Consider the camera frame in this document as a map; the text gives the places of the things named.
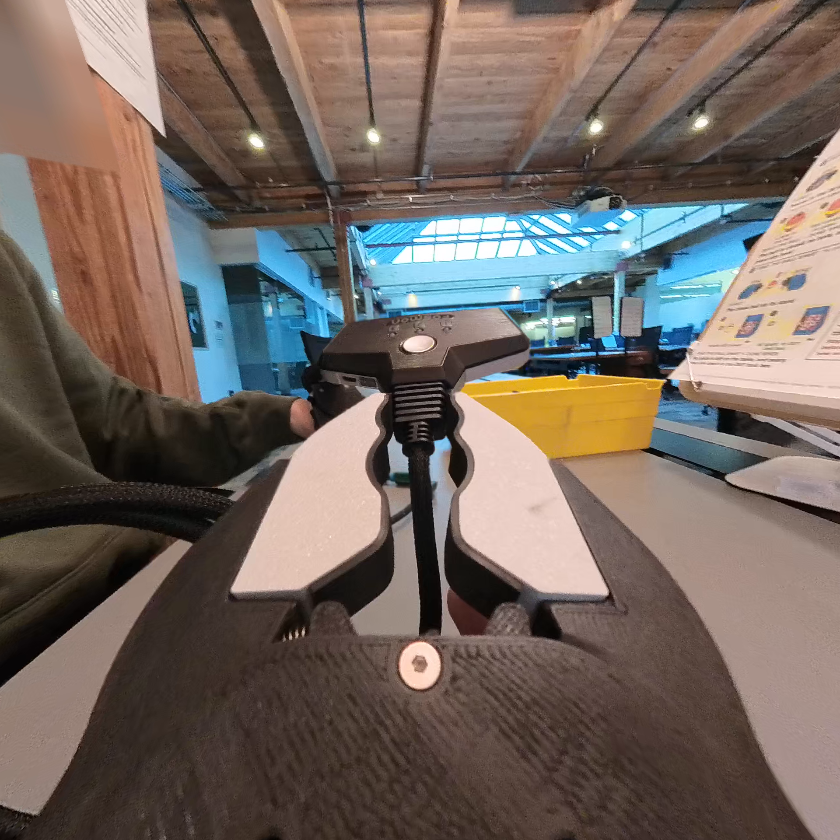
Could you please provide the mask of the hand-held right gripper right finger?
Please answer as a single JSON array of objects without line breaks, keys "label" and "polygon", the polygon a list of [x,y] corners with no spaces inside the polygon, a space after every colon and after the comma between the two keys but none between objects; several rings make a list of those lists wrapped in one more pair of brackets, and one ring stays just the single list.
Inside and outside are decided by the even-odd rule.
[{"label": "hand-held right gripper right finger", "polygon": [[476,399],[452,398],[449,590],[485,617],[517,603],[602,606],[611,593],[549,458]]}]

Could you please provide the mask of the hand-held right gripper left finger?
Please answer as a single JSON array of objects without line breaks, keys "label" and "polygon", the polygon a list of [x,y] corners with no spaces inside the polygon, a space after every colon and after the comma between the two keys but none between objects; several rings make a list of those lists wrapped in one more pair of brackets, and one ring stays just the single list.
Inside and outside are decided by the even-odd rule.
[{"label": "hand-held right gripper left finger", "polygon": [[388,476],[389,397],[366,396],[328,421],[291,457],[245,553],[238,601],[323,602],[354,615],[394,573]]}]

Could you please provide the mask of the black and grey HDMI switch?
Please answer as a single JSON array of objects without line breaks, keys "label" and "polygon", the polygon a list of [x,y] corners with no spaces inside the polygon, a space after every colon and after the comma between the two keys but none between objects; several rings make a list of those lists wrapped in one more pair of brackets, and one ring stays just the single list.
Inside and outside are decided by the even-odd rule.
[{"label": "black and grey HDMI switch", "polygon": [[375,388],[440,384],[457,391],[485,375],[515,371],[531,344],[499,308],[410,312],[346,325],[321,352],[326,382]]}]

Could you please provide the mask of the person's left forearm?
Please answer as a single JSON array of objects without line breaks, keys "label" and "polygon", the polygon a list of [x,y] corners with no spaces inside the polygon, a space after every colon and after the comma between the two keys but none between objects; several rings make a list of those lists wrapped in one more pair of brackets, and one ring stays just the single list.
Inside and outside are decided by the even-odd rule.
[{"label": "person's left forearm", "polygon": [[217,402],[189,402],[116,377],[89,455],[112,480],[215,487],[303,440],[289,426],[297,398],[238,392]]}]

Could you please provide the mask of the yellow plastic bin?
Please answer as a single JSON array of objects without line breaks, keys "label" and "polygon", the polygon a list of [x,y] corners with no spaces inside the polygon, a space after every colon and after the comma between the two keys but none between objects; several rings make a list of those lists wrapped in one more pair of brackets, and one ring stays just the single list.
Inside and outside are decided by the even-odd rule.
[{"label": "yellow plastic bin", "polygon": [[648,448],[662,388],[658,380],[580,374],[487,377],[464,393],[562,459]]}]

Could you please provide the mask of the wooden pillar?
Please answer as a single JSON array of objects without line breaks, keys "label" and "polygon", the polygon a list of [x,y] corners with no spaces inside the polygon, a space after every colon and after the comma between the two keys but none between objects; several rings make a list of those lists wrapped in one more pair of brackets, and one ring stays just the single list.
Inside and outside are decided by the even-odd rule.
[{"label": "wooden pillar", "polygon": [[113,371],[143,388],[198,402],[151,126],[95,71],[91,78],[115,170],[28,162],[61,304]]}]

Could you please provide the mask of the white stand base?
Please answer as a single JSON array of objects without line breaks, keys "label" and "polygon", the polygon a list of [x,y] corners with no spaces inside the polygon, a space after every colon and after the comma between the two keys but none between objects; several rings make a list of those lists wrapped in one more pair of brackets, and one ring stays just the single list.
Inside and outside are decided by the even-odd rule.
[{"label": "white stand base", "polygon": [[779,456],[732,471],[725,480],[742,490],[839,512],[837,459]]}]

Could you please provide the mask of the person's olive upper body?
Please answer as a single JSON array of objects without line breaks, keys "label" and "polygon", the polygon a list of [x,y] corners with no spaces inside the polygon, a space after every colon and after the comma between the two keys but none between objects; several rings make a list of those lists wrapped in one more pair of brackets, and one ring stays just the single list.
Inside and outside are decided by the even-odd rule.
[{"label": "person's olive upper body", "polygon": [[[88,443],[98,432],[116,377],[122,378],[89,350],[53,304],[24,252],[2,233],[2,498],[111,480],[92,463]],[[158,534],[105,526],[2,539],[2,682],[167,543]]]}]

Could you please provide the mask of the white ceiling projector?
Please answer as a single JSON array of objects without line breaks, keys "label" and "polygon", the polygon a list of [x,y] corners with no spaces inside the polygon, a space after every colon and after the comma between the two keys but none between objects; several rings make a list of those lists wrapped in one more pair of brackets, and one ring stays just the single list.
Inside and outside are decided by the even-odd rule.
[{"label": "white ceiling projector", "polygon": [[591,186],[574,195],[572,215],[579,226],[602,226],[627,209],[626,199],[606,186]]}]

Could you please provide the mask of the printed instruction sheet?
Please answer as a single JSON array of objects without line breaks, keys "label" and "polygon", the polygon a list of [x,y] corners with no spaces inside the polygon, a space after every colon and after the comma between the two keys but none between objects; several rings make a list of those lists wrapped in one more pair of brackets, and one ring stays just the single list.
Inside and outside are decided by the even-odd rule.
[{"label": "printed instruction sheet", "polygon": [[674,372],[686,399],[839,428],[839,134]]}]

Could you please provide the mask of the white paper notice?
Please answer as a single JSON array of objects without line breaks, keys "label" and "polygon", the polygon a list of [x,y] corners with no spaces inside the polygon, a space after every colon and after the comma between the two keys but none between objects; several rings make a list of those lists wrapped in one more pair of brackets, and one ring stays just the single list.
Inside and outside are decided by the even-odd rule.
[{"label": "white paper notice", "polygon": [[146,1],[66,1],[83,55],[161,135],[165,123]]}]

